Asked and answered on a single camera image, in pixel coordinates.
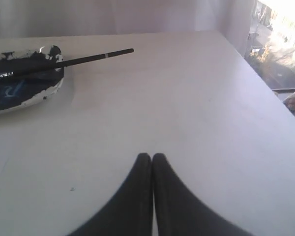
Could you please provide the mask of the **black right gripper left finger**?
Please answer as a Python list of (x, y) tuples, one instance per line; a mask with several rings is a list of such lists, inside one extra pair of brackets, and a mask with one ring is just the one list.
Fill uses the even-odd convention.
[(117, 192), (102, 209), (71, 236), (152, 235), (152, 162), (147, 153), (138, 154)]

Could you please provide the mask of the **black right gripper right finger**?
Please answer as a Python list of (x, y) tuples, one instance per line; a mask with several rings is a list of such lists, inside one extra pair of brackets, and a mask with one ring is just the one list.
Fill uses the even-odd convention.
[(250, 236), (207, 207), (181, 181), (167, 157), (152, 159), (156, 222), (160, 236)]

